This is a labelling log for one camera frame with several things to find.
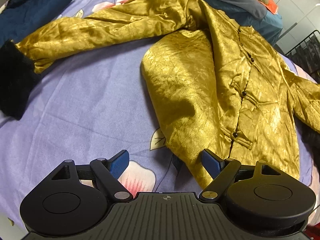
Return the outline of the gold satin jacket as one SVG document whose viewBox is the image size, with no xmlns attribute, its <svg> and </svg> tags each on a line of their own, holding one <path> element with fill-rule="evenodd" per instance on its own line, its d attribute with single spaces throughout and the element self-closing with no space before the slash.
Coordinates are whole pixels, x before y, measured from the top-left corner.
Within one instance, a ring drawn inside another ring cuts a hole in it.
<svg viewBox="0 0 320 240">
<path fill-rule="evenodd" d="M 295 119 L 319 131 L 319 84 L 297 76 L 252 27 L 203 0 L 128 0 L 54 20 L 1 47 L 1 111 L 19 120 L 41 73 L 83 51 L 150 37 L 142 74 L 167 147 L 201 187 L 205 148 L 299 178 Z"/>
</svg>

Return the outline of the orange cloth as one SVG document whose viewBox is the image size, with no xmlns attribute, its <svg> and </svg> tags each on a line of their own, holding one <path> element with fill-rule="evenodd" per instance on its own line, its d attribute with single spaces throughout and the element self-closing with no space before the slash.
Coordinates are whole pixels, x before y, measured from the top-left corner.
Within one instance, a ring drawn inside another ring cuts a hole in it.
<svg viewBox="0 0 320 240">
<path fill-rule="evenodd" d="M 274 0 L 268 0 L 268 3 L 265 4 L 260 1 L 262 5 L 264 5 L 268 11 L 270 11 L 272 14 L 277 14 L 278 13 L 278 5 L 274 2 Z"/>
</svg>

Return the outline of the navy blue folded garment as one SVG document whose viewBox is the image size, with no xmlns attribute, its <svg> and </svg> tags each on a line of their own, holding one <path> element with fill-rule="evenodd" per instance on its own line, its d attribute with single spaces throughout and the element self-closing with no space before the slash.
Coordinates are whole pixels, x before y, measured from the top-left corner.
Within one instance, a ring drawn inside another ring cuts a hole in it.
<svg viewBox="0 0 320 240">
<path fill-rule="evenodd" d="M 20 42 L 59 16 L 72 0 L 9 0 L 1 12 L 1 44 Z"/>
</svg>

